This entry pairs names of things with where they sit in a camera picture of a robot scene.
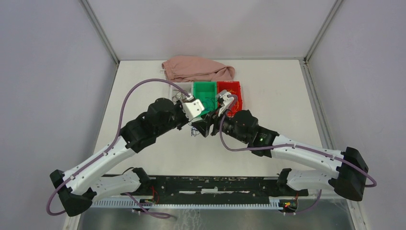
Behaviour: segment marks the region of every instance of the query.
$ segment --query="fabric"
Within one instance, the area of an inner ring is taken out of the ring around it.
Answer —
[[[232,66],[196,56],[175,56],[162,63],[166,79],[172,82],[233,81]]]

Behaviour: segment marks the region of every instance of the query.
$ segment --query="wall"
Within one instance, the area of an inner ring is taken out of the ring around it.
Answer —
[[[121,60],[304,57],[335,0],[89,0]]]
[[[61,229],[49,174],[93,153],[115,65],[77,0],[1,1],[0,54],[0,229]]]
[[[360,150],[377,180],[363,205],[370,229],[404,229],[406,1],[348,0],[310,60],[338,148]]]

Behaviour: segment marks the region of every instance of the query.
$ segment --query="white table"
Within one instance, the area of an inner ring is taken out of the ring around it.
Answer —
[[[159,74],[163,61],[122,61],[96,144],[98,151],[110,142],[117,130],[118,117],[127,92],[138,82],[165,77]],[[297,141],[321,147],[305,81],[298,60],[220,60],[236,69],[244,109],[259,119],[259,125]],[[147,110],[159,97],[167,97],[169,85],[147,83],[136,89],[127,102],[123,125]],[[245,147],[225,136],[232,148]],[[190,127],[172,130],[158,137],[156,144],[121,162],[109,173],[142,167],[148,174],[206,176],[276,176],[283,168],[308,169],[300,164],[258,157],[248,151],[229,152],[214,137],[191,137]]]

